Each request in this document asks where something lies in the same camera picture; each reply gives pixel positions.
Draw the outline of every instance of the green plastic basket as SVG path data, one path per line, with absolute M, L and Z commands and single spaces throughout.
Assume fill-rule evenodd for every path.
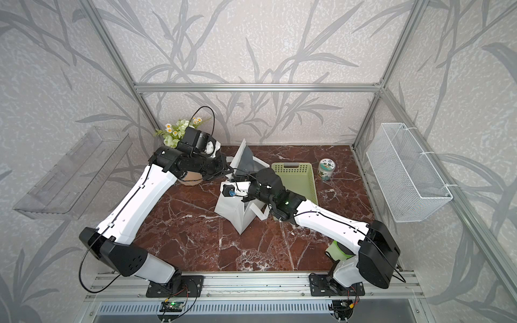
M 273 163 L 271 168 L 280 176 L 286 189 L 303 195 L 318 205 L 311 163 Z

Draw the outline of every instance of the black cable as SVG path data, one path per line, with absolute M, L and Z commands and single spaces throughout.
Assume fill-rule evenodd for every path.
M 245 172 L 245 171 L 243 171 L 243 170 L 240 170 L 240 169 L 238 169 L 238 168 L 233 168 L 233 167 L 232 167 L 232 169 L 234 169 L 234 170 L 236 170 L 236 171 L 241 171 L 241 172 L 243 172 L 244 174 L 247 174 L 247 175 L 249 175 L 249 176 L 253 177 L 255 180 L 257 180 L 257 178 L 256 178 L 255 176 L 251 175 L 251 174 L 250 174 L 250 173 L 248 173 L 248 172 Z
M 320 214 L 321 216 L 323 216 L 323 217 L 325 217 L 325 218 L 327 218 L 327 219 L 330 219 L 330 220 L 336 221 L 336 222 L 338 222 L 338 223 L 341 223 L 341 224 L 347 225 L 347 226 L 351 227 L 352 229 L 354 229 L 355 231 L 357 231 L 357 232 L 361 233 L 362 235 L 364 235 L 364 237 L 365 237 L 365 238 L 367 238 L 367 239 L 368 239 L 368 240 L 369 240 L 369 241 L 370 241 L 370 242 L 371 242 L 371 243 L 372 243 L 372 244 L 377 248 L 377 250 L 379 250 L 379 252 L 380 252 L 381 256 L 382 256 L 382 257 L 383 257 L 383 259 L 384 259 L 384 260 L 385 260 L 385 261 L 390 265 L 390 267 L 391 267 L 391 268 L 392 268 L 392 269 L 393 269 L 393 270 L 394 270 L 394 271 L 395 271 L 395 272 L 400 276 L 400 278 L 399 278 L 399 277 L 397 277 L 397 276 L 395 276 L 395 275 L 394 275 L 393 277 L 395 277 L 396 279 L 398 279 L 399 281 L 401 281 L 401 282 L 403 282 L 403 283 L 406 283 L 406 279 L 402 276 L 402 274 L 401 274 L 401 273 L 400 273 L 400 272 L 399 272 L 399 271 L 398 271 L 394 266 L 392 266 L 392 265 L 391 265 L 391 263 L 390 263 L 390 262 L 389 262 L 389 260 L 386 258 L 386 256 L 384 255 L 384 253 L 380 250 L 380 248 L 377 246 L 377 244 L 376 244 L 375 242 L 373 242 L 373 240 L 372 240 L 372 239 L 370 239 L 370 237 L 368 237 L 365 233 L 363 233 L 363 232 L 361 232 L 360 230 L 358 230 L 357 228 L 355 228 L 355 227 L 353 227 L 353 226 L 349 225 L 348 223 L 341 222 L 341 221 L 338 221 L 338 220 L 336 220 L 336 219 L 334 219 L 334 218 L 328 217 L 328 216 L 324 215 L 323 213 L 321 213 L 321 212 L 319 212 L 319 211 L 305 211 L 305 212 L 302 212 L 302 213 L 295 214 L 293 217 L 300 216 L 300 215 L 302 215 L 302 214 L 304 214 L 304 213 L 318 213 L 318 214 Z
M 144 181 L 142 182 L 142 186 L 145 184 L 145 182 L 148 180 L 149 178 L 149 172 L 151 171 L 151 167 L 153 165 L 150 164 L 149 165 L 149 169 L 147 170 L 147 174 L 145 175 L 145 179 Z M 124 206 L 122 206 L 122 209 L 120 209 L 120 211 L 117 213 L 117 215 L 113 218 L 113 220 L 111 221 L 110 224 L 113 224 L 113 222 L 115 222 L 115 220 L 118 218 L 118 216 L 120 215 L 120 213 L 122 212 L 122 210 L 124 210 L 124 208 L 126 207 L 126 205 L 128 205 L 129 201 L 131 201 L 131 199 L 136 195 L 136 193 L 141 189 L 141 187 L 138 187 L 138 189 L 133 193 L 133 195 L 127 200 L 127 202 L 124 204 Z M 106 227 L 106 229 L 104 229 L 104 231 L 94 240 L 94 242 L 92 242 L 90 244 L 90 246 L 88 247 L 88 249 L 86 249 L 86 252 L 84 253 L 84 256 L 83 256 L 83 259 L 81 260 L 81 263 L 79 264 L 79 271 L 78 271 L 78 276 L 79 276 L 79 283 L 81 284 L 81 286 L 84 288 L 85 291 L 87 291 L 88 293 L 92 293 L 92 294 L 96 294 L 96 293 L 100 293 L 101 291 L 105 290 L 106 288 L 108 288 L 111 284 L 113 284 L 113 282 L 120 277 L 121 274 L 118 274 L 117 277 L 115 277 L 106 287 L 104 287 L 103 289 L 101 290 L 97 290 L 97 291 L 92 291 L 90 289 L 88 289 L 84 283 L 83 283 L 83 280 L 81 278 L 81 272 L 82 272 L 82 269 L 83 269 L 83 263 L 84 263 L 84 259 L 86 259 L 86 255 L 88 254 L 88 252 L 90 251 L 90 249 L 92 249 L 93 245 L 95 244 L 95 242 L 97 242 L 100 237 L 102 237 L 102 235 L 104 233 L 106 233 L 106 231 L 108 231 L 108 229 L 110 228 L 110 226 L 108 225 Z
M 88 254 L 88 251 L 90 251 L 90 249 L 92 248 L 92 246 L 95 244 L 95 242 L 97 242 L 97 240 L 99 240 L 100 237 L 102 237 L 102 235 L 108 231 L 110 227 L 107 227 L 104 232 L 102 232 L 98 237 L 97 239 L 95 239 L 95 241 L 90 245 L 90 247 L 88 247 L 88 249 L 86 250 L 86 252 L 84 253 L 84 256 L 83 256 L 83 259 L 81 260 L 81 264 L 79 265 L 79 283 L 81 284 L 81 286 L 88 292 L 88 293 L 92 293 L 92 294 L 96 294 L 96 293 L 100 293 L 101 291 L 105 290 L 106 288 L 108 288 L 111 284 L 113 284 L 113 282 L 115 281 L 115 279 L 119 278 L 120 277 L 120 274 L 118 274 L 117 277 L 115 277 L 106 287 L 104 287 L 103 289 L 101 290 L 97 290 L 97 291 L 93 291 L 93 290 L 89 290 L 86 286 L 84 286 L 84 283 L 83 283 L 83 280 L 81 279 L 81 269 L 83 268 L 83 262 L 84 262 L 84 259 L 86 258 L 86 255 Z
M 210 108 L 210 107 L 209 107 L 209 106 L 207 106 L 207 105 L 204 105 L 204 106 L 200 107 L 199 109 L 197 109 L 197 110 L 194 112 L 194 114 L 193 114 L 193 115 L 190 117 L 190 119 L 189 119 L 189 125 L 190 125 L 190 122 L 192 121 L 192 119 L 194 118 L 195 114 L 196 114 L 196 113 L 198 113 L 198 111 L 199 111 L 199 110 L 201 110 L 201 109 L 202 109 L 202 108 L 204 108 L 204 107 L 209 108 L 209 109 L 210 109 L 210 111 L 212 111 L 212 116 L 214 116 L 214 119 L 213 119 L 213 122 L 212 122 L 212 134 L 211 134 L 211 136 L 213 136 L 213 135 L 214 135 L 214 129 L 215 129 L 215 127 L 216 127 L 216 114 L 214 113 L 214 111 L 212 110 L 212 108 Z
M 200 179 L 188 179 L 188 180 L 178 179 L 178 180 L 180 180 L 182 182 L 197 182 L 198 180 L 203 180 L 203 179 L 200 178 Z
M 313 283 L 311 282 L 311 275 L 315 275 L 315 276 L 317 277 L 317 279 L 318 279 L 318 280 L 320 279 L 320 277 L 319 277 L 319 276 L 318 276 L 318 274 L 317 274 L 317 273 L 315 273 L 315 272 L 311 272 L 311 273 L 309 274 L 309 284 L 311 284 L 311 286 L 317 286 L 317 285 L 315 285 L 315 284 L 313 284 Z
M 234 181 L 235 181 L 235 187 L 237 188 L 237 190 L 238 190 L 238 191 L 240 191 L 239 185 L 237 185 L 237 180 L 235 179 L 235 169 L 232 169 L 232 170 L 233 170 L 233 172 L 232 172 L 232 174 L 233 174 L 233 179 L 234 179 Z

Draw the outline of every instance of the wallpaper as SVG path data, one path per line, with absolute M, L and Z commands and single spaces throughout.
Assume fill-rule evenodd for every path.
M 0 321 L 71 322 L 86 292 L 79 232 L 129 191 L 154 148 L 152 130 L 79 4 L 0 3 Z M 14 204 L 91 126 L 129 132 L 132 146 L 77 221 L 31 220 Z M 108 268 L 88 256 L 90 285 Z
M 515 262 L 517 2 L 440 3 L 425 10 L 388 88 Z M 381 102 L 358 151 L 404 268 L 417 272 L 438 322 L 517 321 L 450 206 L 423 222 L 393 222 L 365 153 L 380 123 L 394 121 Z
M 351 144 L 372 99 L 373 93 L 310 92 L 153 93 L 146 98 L 162 125 L 188 119 L 193 106 L 212 107 L 214 137 L 233 145 L 242 139 L 249 144 Z M 199 116 L 212 118 L 209 111 Z M 210 133 L 211 128 L 209 120 L 200 129 Z
M 374 83 L 413 0 L 95 3 L 139 83 Z M 349 144 L 373 96 L 144 95 L 162 125 L 188 118 L 193 106 L 210 106 L 223 144 Z
M 95 4 L 139 83 L 374 83 L 413 1 Z
M 516 9 L 427 9 L 388 87 L 517 264 Z
M 402 268 L 417 273 L 436 322 L 517 322 L 517 307 L 450 205 L 422 222 L 393 221 L 366 157 L 382 122 L 397 120 L 381 101 L 357 146 L 359 158 L 380 220 L 400 247 Z

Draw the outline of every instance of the metal vent grille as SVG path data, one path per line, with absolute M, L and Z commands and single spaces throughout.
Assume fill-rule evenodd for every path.
M 102 302 L 97 315 L 142 315 L 156 314 L 160 302 Z
M 186 315 L 329 313 L 327 300 L 197 301 Z M 160 302 L 102 302 L 97 315 L 153 315 Z

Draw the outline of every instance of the small jar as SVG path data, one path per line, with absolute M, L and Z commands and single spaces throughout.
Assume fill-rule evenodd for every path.
M 329 180 L 332 173 L 336 170 L 336 163 L 332 159 L 321 159 L 318 166 L 318 176 L 321 180 Z

